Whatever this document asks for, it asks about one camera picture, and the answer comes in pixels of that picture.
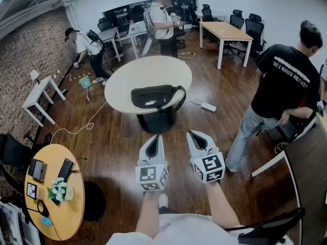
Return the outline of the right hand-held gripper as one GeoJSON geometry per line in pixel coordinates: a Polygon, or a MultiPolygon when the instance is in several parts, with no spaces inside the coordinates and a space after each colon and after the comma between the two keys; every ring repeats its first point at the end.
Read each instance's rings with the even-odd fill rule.
{"type": "Polygon", "coordinates": [[[193,166],[193,171],[203,183],[220,181],[224,177],[225,162],[221,152],[209,153],[216,148],[213,139],[199,131],[188,131],[186,139],[189,148],[189,158],[193,166]]]}

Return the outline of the dark grey cloth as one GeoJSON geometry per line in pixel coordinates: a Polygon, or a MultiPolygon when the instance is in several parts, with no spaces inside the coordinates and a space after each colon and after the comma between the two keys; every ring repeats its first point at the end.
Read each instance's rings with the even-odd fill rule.
{"type": "Polygon", "coordinates": [[[156,108],[159,113],[163,113],[162,106],[168,104],[177,91],[183,91],[184,96],[179,101],[173,112],[177,112],[186,99],[186,90],[179,85],[159,85],[152,87],[136,88],[131,91],[131,100],[134,106],[149,109],[156,108]]]}

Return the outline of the person's right forearm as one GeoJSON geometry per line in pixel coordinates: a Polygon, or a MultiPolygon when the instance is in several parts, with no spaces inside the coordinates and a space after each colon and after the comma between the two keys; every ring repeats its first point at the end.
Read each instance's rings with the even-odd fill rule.
{"type": "Polygon", "coordinates": [[[239,227],[240,221],[229,204],[220,184],[216,182],[205,184],[213,221],[223,229],[239,227]]]}

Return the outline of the person's left forearm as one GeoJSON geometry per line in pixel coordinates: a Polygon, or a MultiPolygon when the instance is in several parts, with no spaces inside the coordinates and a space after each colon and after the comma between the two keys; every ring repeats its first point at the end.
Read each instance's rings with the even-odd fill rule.
{"type": "Polygon", "coordinates": [[[154,238],[159,233],[160,192],[146,192],[135,231],[154,238]]]}

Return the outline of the person's white shoe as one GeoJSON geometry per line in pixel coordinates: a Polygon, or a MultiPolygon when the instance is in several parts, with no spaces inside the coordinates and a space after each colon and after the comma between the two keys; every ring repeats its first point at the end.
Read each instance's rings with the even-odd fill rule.
{"type": "Polygon", "coordinates": [[[160,194],[158,199],[159,209],[168,208],[168,204],[169,204],[168,196],[165,193],[160,194]]]}

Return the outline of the person's white shirt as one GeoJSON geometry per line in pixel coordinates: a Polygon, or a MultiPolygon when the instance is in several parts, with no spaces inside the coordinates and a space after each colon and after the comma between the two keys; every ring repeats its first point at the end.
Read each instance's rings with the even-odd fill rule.
{"type": "Polygon", "coordinates": [[[241,245],[239,232],[226,232],[200,214],[162,214],[159,233],[154,237],[138,233],[115,233],[106,245],[241,245]]]}

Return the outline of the black keyboard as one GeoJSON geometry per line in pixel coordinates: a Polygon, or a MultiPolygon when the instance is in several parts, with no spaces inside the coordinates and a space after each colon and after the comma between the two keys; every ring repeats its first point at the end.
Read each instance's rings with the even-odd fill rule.
{"type": "Polygon", "coordinates": [[[61,169],[59,171],[59,174],[58,174],[58,178],[63,180],[63,182],[66,183],[67,179],[68,179],[68,176],[71,172],[71,169],[72,169],[72,166],[73,166],[73,162],[67,158],[65,158],[62,166],[61,166],[61,169]]]}

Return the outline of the teal board on stand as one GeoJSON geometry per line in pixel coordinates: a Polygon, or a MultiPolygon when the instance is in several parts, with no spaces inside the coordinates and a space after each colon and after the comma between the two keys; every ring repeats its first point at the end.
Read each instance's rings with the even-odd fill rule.
{"type": "Polygon", "coordinates": [[[88,76],[85,76],[79,80],[80,85],[84,90],[86,90],[86,98],[88,101],[90,101],[89,98],[89,87],[91,86],[91,82],[88,76]]]}

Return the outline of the white flower plant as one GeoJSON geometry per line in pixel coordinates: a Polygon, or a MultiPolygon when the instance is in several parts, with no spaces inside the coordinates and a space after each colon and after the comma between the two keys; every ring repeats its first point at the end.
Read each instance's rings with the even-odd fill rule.
{"type": "Polygon", "coordinates": [[[53,201],[56,205],[65,202],[68,184],[64,181],[63,177],[58,177],[52,181],[52,187],[48,187],[48,200],[53,201]]]}

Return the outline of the round wooden table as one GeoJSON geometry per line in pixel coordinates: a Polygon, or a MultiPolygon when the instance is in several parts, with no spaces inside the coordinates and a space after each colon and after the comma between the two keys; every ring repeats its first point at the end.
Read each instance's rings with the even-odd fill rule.
{"type": "Polygon", "coordinates": [[[80,170],[76,158],[66,147],[60,144],[47,145],[34,158],[47,164],[45,179],[39,182],[26,175],[25,202],[31,222],[42,234],[53,240],[67,240],[77,233],[83,220],[95,222],[104,215],[106,201],[103,191],[96,183],[84,181],[81,172],[68,176],[68,186],[74,190],[71,201],[56,205],[48,200],[47,188],[57,178],[65,158],[74,163],[72,170],[80,170]],[[26,196],[28,182],[37,185],[36,200],[26,196]],[[41,222],[42,216],[49,217],[53,224],[44,225],[41,222]]]}

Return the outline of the black mesh chair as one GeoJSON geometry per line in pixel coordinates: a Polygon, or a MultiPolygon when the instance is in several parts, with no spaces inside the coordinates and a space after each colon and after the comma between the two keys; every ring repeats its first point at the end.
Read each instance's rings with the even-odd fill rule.
{"type": "Polygon", "coordinates": [[[225,231],[238,233],[238,242],[242,245],[276,245],[286,241],[286,233],[301,221],[304,215],[305,209],[297,208],[258,224],[227,228],[225,231]]]}

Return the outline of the wooden desk with white legs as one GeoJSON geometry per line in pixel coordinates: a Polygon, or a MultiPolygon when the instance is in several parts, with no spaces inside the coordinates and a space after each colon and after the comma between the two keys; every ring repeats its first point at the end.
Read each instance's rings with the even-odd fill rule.
{"type": "Polygon", "coordinates": [[[252,46],[253,38],[245,32],[237,29],[227,22],[200,22],[199,45],[203,48],[203,29],[208,30],[211,34],[220,39],[217,69],[221,69],[224,42],[227,41],[245,41],[248,42],[243,67],[247,67],[248,58],[252,46]]]}

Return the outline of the gray desk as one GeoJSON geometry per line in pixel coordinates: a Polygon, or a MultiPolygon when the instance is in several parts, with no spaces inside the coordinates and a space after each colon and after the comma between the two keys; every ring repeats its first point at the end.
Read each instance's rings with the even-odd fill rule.
{"type": "Polygon", "coordinates": [[[119,62],[121,62],[121,54],[118,51],[118,48],[116,45],[116,40],[115,40],[115,38],[117,37],[120,47],[123,46],[119,31],[118,31],[118,27],[113,27],[111,29],[101,31],[98,33],[98,36],[103,42],[110,41],[112,43],[115,54],[116,54],[115,57],[118,59],[119,62]]]}

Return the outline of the black picture frame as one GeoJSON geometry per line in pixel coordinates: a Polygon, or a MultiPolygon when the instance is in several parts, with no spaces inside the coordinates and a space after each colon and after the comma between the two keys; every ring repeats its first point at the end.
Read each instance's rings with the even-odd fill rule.
{"type": "Polygon", "coordinates": [[[26,196],[36,200],[37,199],[37,185],[28,182],[27,183],[26,196]]]}

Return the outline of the dark wall counter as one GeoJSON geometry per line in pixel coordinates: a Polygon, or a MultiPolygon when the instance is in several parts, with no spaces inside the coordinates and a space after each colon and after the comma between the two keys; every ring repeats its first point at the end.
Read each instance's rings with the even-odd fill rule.
{"type": "MultiPolygon", "coordinates": [[[[143,21],[144,8],[150,3],[151,0],[148,0],[107,10],[102,13],[103,16],[101,18],[110,16],[113,27],[118,27],[118,31],[124,33],[129,30],[129,23],[131,20],[133,20],[133,22],[143,21]]],[[[198,10],[197,0],[172,0],[172,5],[167,8],[167,12],[169,15],[175,13],[181,17],[182,21],[189,24],[189,3],[194,5],[195,11],[198,10]]]]}

